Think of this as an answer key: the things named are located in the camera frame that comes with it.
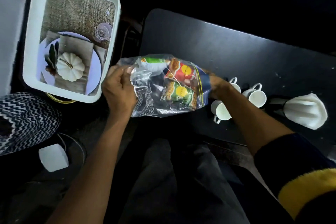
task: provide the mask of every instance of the white pumpkin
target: white pumpkin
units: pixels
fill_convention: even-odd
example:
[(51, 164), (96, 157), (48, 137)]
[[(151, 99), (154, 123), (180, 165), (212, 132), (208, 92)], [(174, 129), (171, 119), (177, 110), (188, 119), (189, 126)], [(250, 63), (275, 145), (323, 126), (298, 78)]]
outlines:
[(57, 73), (64, 79), (71, 82), (83, 76), (84, 64), (82, 59), (74, 53), (64, 52), (57, 57)]

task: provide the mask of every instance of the red snack packet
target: red snack packet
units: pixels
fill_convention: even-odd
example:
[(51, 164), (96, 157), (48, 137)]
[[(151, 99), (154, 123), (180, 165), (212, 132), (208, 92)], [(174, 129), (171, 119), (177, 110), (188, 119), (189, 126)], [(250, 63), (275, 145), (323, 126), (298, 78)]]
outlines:
[(165, 78), (172, 79), (177, 82), (182, 82), (186, 86), (191, 85), (191, 81), (196, 77), (196, 70), (181, 61), (173, 58), (169, 64), (169, 71)]

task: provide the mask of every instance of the black table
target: black table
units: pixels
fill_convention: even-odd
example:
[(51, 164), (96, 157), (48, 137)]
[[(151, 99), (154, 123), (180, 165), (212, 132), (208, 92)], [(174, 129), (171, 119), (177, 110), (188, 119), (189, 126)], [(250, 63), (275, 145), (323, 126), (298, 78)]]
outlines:
[[(236, 76), (242, 91), (261, 83), (267, 96), (315, 93), (325, 103), (329, 115), (320, 129), (311, 130), (287, 119), (277, 119), (303, 134), (325, 154), (334, 143), (336, 57), (154, 9), (145, 21), (140, 55), (159, 53), (192, 61), (223, 78)], [(177, 116), (187, 129), (196, 133), (244, 144), (232, 120), (213, 122), (210, 105)]]

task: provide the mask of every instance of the white napkin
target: white napkin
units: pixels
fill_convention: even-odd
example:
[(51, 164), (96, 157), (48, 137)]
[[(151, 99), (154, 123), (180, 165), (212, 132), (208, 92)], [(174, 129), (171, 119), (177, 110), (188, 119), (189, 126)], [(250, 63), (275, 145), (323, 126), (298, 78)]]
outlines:
[(324, 104), (313, 93), (288, 100), (283, 112), (289, 120), (311, 129), (318, 129), (328, 118)]

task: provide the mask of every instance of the white tray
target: white tray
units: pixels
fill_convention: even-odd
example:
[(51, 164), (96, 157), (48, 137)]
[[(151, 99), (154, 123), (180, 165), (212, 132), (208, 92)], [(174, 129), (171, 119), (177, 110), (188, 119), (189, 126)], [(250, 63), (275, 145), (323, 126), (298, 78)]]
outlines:
[[(40, 82), (36, 77), (40, 34), (46, 1), (47, 0), (31, 0), (30, 3), (26, 42), (24, 46), (23, 79), (28, 86), (34, 89), (41, 90), (68, 99), (73, 99), (85, 103), (93, 103), (97, 101), (102, 94), (102, 89), (100, 86), (96, 95), (88, 96), (45, 84), (43, 82)], [(100, 84), (103, 82), (103, 79), (105, 78), (107, 71), (109, 69), (121, 11), (119, 0), (107, 0), (107, 1), (113, 2), (115, 4), (115, 15), (110, 38), (110, 44), (108, 46), (105, 64), (101, 73)]]

